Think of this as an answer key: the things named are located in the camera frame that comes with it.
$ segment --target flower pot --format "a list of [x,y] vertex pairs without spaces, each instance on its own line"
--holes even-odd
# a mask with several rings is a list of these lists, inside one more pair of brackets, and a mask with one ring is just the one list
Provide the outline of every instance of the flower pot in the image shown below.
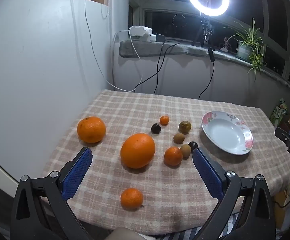
[[237,56],[249,61],[249,56],[252,54],[252,48],[249,45],[242,45],[242,41],[238,41]]

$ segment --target plaid tablecloth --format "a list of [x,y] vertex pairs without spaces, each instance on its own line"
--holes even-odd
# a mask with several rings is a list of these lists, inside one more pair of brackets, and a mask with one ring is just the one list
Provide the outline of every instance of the plaid tablecloth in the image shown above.
[[[250,128],[254,145],[247,155],[236,156],[216,147],[201,127],[203,114],[211,110],[231,113]],[[162,115],[170,122],[160,134],[152,134],[151,126]],[[96,145],[79,141],[76,127],[87,116],[100,117],[107,128],[106,136]],[[259,108],[160,95],[104,90],[74,121],[46,164],[43,175],[59,171],[83,146],[93,152],[93,163],[74,198],[68,203],[78,219],[108,229],[126,227],[140,233],[157,235],[201,226],[214,209],[212,198],[192,157],[173,169],[163,162],[167,148],[175,146],[173,136],[181,121],[191,122],[192,129],[184,143],[196,141],[209,150],[225,170],[254,178],[263,174],[271,195],[290,182],[290,154],[274,135],[274,127]],[[152,162],[144,169],[130,170],[122,166],[120,149],[134,133],[148,133],[156,144]],[[123,190],[134,187],[144,194],[143,206],[135,212],[120,205]]]

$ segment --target orange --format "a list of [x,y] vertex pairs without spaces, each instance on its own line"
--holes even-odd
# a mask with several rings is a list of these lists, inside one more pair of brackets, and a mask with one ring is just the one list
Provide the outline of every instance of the orange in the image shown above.
[[133,169],[139,169],[149,164],[154,154],[155,142],[145,133],[130,136],[121,148],[122,162]]
[[77,125],[78,137],[87,143],[97,143],[101,141],[105,133],[105,124],[96,116],[87,117],[81,120]]
[[160,119],[159,119],[160,124],[162,125],[167,125],[169,123],[169,116],[167,115],[163,115]]
[[170,166],[177,166],[182,162],[183,154],[178,147],[170,147],[166,150],[164,155],[164,161]]
[[136,209],[143,204],[143,194],[135,188],[129,188],[121,194],[122,207]]

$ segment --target plate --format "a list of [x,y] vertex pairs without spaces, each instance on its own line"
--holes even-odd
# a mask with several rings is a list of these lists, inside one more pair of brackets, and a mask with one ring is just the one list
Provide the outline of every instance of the plate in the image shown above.
[[211,111],[204,114],[201,125],[207,137],[225,152],[244,155],[253,146],[253,137],[246,123],[232,114]]

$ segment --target spider plant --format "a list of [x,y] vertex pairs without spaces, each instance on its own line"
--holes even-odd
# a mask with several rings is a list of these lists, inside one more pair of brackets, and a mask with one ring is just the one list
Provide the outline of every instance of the spider plant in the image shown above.
[[252,53],[249,57],[249,60],[251,61],[252,64],[252,68],[248,71],[248,73],[252,70],[254,70],[255,72],[255,81],[256,81],[256,76],[257,76],[257,70],[260,73],[261,70],[261,66],[262,66],[262,57],[263,57],[263,53],[261,52],[261,50],[259,48],[253,48],[252,49]]
[[243,28],[244,33],[242,34],[241,32],[236,32],[236,34],[230,36],[227,40],[229,41],[231,38],[233,37],[240,37],[242,40],[242,44],[241,45],[245,45],[245,46],[250,46],[250,47],[254,47],[254,48],[258,48],[259,42],[262,42],[262,38],[261,37],[257,37],[257,33],[260,30],[260,28],[255,27],[255,19],[252,18],[252,28],[249,28],[249,30],[247,31],[245,29],[245,27],[243,27],[243,25],[240,24],[240,26]]

